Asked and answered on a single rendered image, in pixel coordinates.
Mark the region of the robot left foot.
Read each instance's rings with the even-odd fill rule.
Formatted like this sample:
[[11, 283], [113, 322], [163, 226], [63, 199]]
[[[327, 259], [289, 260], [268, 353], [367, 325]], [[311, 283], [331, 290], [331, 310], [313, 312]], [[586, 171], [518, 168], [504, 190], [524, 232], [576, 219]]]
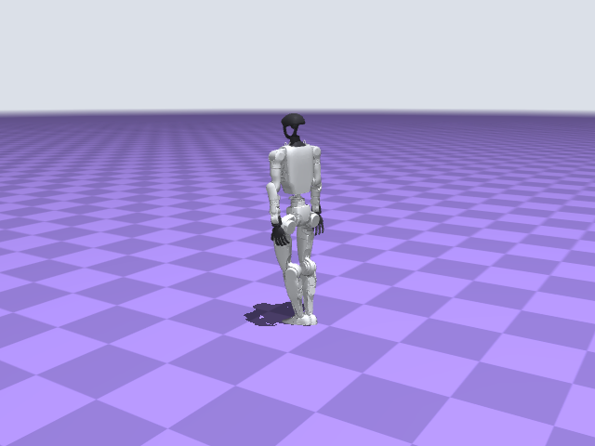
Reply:
[[288, 323], [288, 324], [295, 324], [295, 325], [310, 325], [311, 324], [311, 318], [310, 318], [309, 315], [304, 315], [304, 316], [302, 315], [302, 318], [300, 317], [298, 319], [298, 318], [296, 318], [296, 315], [294, 315], [291, 318], [282, 320], [282, 322]]

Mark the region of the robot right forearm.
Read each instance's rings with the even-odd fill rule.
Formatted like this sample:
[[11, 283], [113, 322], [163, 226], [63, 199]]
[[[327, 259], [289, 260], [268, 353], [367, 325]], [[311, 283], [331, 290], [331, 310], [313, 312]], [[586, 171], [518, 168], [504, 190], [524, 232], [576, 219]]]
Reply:
[[322, 181], [319, 185], [311, 186], [312, 212], [319, 212], [320, 191], [322, 191]]

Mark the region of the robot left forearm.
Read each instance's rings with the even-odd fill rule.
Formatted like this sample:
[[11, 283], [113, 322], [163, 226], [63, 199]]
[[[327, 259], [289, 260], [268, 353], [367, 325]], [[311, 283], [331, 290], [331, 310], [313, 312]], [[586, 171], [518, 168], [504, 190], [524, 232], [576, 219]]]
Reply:
[[280, 216], [281, 210], [280, 206], [280, 196], [277, 194], [277, 190], [273, 183], [269, 183], [266, 187], [269, 200], [270, 200], [270, 215], [271, 215], [271, 223], [272, 224], [279, 224], [278, 216]]

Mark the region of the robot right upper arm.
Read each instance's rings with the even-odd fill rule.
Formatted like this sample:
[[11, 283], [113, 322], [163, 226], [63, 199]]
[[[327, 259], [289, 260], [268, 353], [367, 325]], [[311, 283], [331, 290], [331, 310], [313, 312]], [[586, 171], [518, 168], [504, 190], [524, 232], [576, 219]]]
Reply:
[[321, 150], [317, 146], [311, 146], [313, 149], [313, 181], [312, 186], [319, 185], [321, 183]]

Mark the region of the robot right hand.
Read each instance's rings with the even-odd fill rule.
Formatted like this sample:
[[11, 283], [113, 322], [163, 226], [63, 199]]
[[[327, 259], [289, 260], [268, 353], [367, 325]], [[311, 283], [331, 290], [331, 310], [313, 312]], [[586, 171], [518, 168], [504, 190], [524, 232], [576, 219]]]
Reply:
[[[311, 211], [312, 211], [312, 207], [311, 207]], [[320, 205], [319, 205], [319, 212], [314, 212], [314, 213], [315, 213], [315, 214], [317, 214], [317, 215], [320, 217], [320, 221], [319, 221], [319, 224], [318, 224], [318, 228], [319, 228], [319, 233], [318, 233], [318, 234], [320, 234], [320, 233], [321, 233], [321, 226], [322, 226], [322, 233], [324, 233], [324, 224], [323, 224], [323, 219], [322, 219], [322, 217], [320, 216], [320, 214], [321, 214], [321, 206], [320, 206]], [[320, 224], [321, 224], [321, 225], [320, 225]], [[318, 230], [318, 228], [317, 228], [317, 226], [315, 227], [315, 235], [317, 235], [317, 230]], [[313, 229], [313, 231], [314, 231], [314, 228], [312, 228], [312, 229]]]

